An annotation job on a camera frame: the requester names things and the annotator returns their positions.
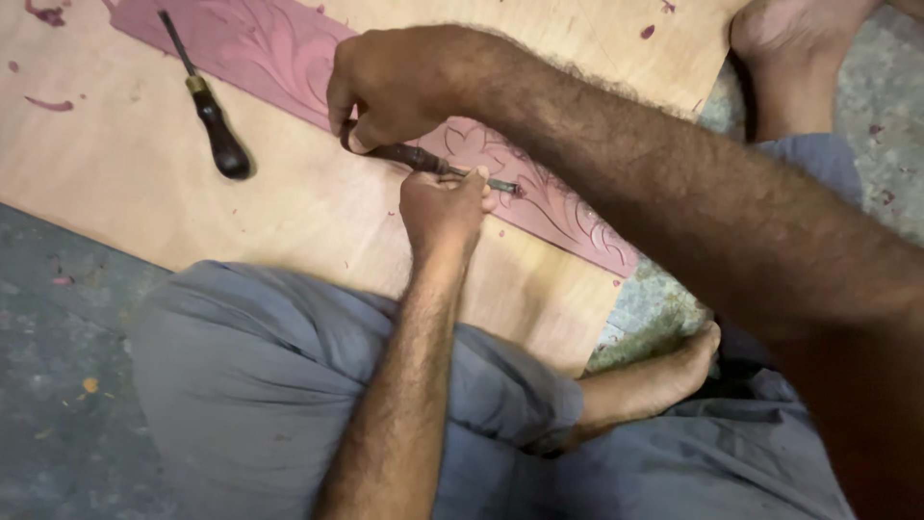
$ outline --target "gray pants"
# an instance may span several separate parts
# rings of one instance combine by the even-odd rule
[[[858,200],[842,140],[762,146]],[[217,262],[147,295],[130,331],[135,380],[187,516],[307,517],[396,308]],[[775,372],[752,380],[756,400],[685,402],[548,459],[537,454],[578,420],[578,385],[473,327],[456,326],[453,349],[434,518],[851,516],[808,413]]]

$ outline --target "carving chisel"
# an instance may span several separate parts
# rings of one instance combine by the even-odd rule
[[[173,21],[170,20],[170,15],[165,10],[157,11],[157,14],[164,21],[167,32],[170,34],[170,39],[173,40],[176,46],[176,52],[179,54],[180,59],[183,60],[183,65],[186,66],[186,72],[189,74],[189,77],[186,78],[186,87],[189,89],[189,93],[192,94],[192,100],[196,103],[196,113],[199,114],[199,119],[202,120],[205,130],[209,133],[209,141],[212,144],[212,157],[218,171],[229,179],[246,179],[250,176],[250,159],[247,157],[247,152],[244,151],[244,147],[240,145],[240,142],[237,141],[234,134],[231,133],[231,129],[225,123],[222,109],[215,102],[209,86],[202,76],[196,73],[196,68],[189,61],[186,48],[179,40],[179,34],[176,33],[176,27],[174,27]]]
[[[356,120],[350,119],[346,122],[343,131],[340,134],[340,145],[343,146],[344,149],[348,152],[352,152],[352,150],[349,149],[349,132],[351,132],[355,126]],[[398,143],[389,144],[387,146],[379,146],[378,148],[373,148],[368,153],[362,155],[366,157],[375,157],[377,159],[395,161],[396,163],[407,165],[416,171],[427,171],[440,176],[456,174],[465,177],[468,174],[468,172],[464,169],[449,166],[449,162],[445,159],[431,154],[419,146],[410,146],[408,144]],[[497,190],[499,192],[508,192],[514,195],[520,195],[519,184],[516,184],[515,182],[488,179],[488,186],[491,186],[493,190]]]

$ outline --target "concrete floor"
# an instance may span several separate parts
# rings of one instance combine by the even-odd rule
[[[723,69],[700,122],[742,140]],[[875,137],[870,125],[884,127]],[[884,7],[841,72],[836,130],[857,152],[865,209],[924,244],[924,28]],[[53,269],[54,257],[62,272]],[[166,271],[0,205],[0,520],[175,518],[131,384],[124,326]],[[59,286],[52,278],[71,276]],[[673,348],[706,310],[648,260],[626,283],[589,371]],[[97,378],[88,393],[85,378]]]

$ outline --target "light wooden board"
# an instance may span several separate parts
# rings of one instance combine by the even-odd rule
[[[692,116],[727,51],[728,20],[746,0],[676,3],[674,14],[661,12],[660,0],[326,7],[357,31],[444,20],[493,27]],[[102,3],[74,2],[65,20],[53,29],[20,2],[0,6],[0,59],[20,65],[18,74],[0,69],[0,202],[169,269],[246,261],[400,294],[409,255],[396,168],[345,154],[326,132],[209,79],[259,169],[243,183],[225,180],[179,62],[109,27]],[[651,24],[654,35],[639,38]],[[48,112],[24,95],[76,108]],[[619,293],[614,279],[489,217],[461,320],[578,375]]]

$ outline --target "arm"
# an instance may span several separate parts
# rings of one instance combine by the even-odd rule
[[[414,267],[395,334],[328,472],[315,518],[429,518],[443,449],[453,324],[487,171],[402,186]]]
[[[332,126],[358,100],[369,108],[356,130],[366,146],[412,139],[453,115],[499,130],[764,340],[815,414],[859,514],[924,491],[914,469],[924,464],[919,249],[798,168],[489,34],[443,26],[342,43]]]

